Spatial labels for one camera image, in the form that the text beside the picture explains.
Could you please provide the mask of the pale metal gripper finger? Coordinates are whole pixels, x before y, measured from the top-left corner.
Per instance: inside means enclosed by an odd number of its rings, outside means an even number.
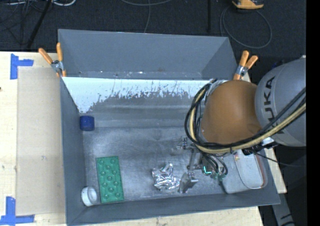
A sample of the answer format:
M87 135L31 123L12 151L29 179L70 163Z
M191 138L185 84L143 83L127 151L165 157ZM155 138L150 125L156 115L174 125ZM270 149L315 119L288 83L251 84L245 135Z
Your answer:
M171 155L181 155L186 150L188 150L189 144L186 138L180 138L173 141L172 147L170 149Z
M190 188L193 188L197 183L198 179L193 171L185 172L179 181L179 193L187 193Z

